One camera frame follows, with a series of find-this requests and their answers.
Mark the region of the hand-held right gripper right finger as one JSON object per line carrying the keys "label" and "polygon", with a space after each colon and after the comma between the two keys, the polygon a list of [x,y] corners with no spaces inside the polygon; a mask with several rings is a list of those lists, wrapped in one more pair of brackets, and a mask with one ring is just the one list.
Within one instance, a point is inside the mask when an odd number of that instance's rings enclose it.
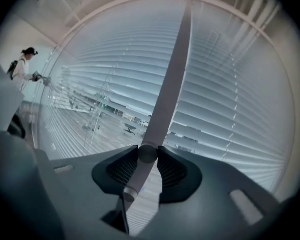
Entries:
{"label": "hand-held right gripper right finger", "polygon": [[143,240],[255,240],[279,202],[230,164],[160,146],[159,209]]}

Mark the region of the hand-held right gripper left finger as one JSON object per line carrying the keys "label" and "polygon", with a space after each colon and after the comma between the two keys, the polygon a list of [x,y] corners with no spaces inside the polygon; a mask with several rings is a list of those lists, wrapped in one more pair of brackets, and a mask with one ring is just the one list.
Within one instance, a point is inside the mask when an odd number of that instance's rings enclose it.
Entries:
{"label": "hand-held right gripper left finger", "polygon": [[132,240],[123,190],[137,164],[135,145],[49,160],[39,151],[39,208],[57,231],[50,239]]}

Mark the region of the black office chair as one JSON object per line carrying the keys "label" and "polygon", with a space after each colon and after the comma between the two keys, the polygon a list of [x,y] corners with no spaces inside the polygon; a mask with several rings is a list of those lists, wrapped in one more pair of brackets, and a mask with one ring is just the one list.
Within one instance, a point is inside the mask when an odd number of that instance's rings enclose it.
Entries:
{"label": "black office chair", "polygon": [[130,134],[135,135],[134,130],[136,129],[136,127],[134,127],[134,126],[132,126],[132,125],[129,125],[129,124],[127,124],[127,123],[124,123],[124,125],[125,125],[125,127],[126,127],[126,129],[124,129],[124,131],[126,131],[126,132],[128,132],[128,133],[130,133]]}

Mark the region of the grey metal window post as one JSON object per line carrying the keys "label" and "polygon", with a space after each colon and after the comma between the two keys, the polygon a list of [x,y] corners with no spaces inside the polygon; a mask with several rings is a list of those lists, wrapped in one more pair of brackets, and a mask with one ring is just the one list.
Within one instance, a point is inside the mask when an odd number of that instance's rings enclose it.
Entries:
{"label": "grey metal window post", "polygon": [[[157,148],[157,151],[158,147],[161,146],[165,140],[178,101],[188,57],[190,34],[191,0],[186,0],[184,14],[171,59],[141,143],[141,145],[152,145]],[[132,187],[139,193],[153,165],[154,162],[143,163],[138,159],[137,168],[126,186]]]}

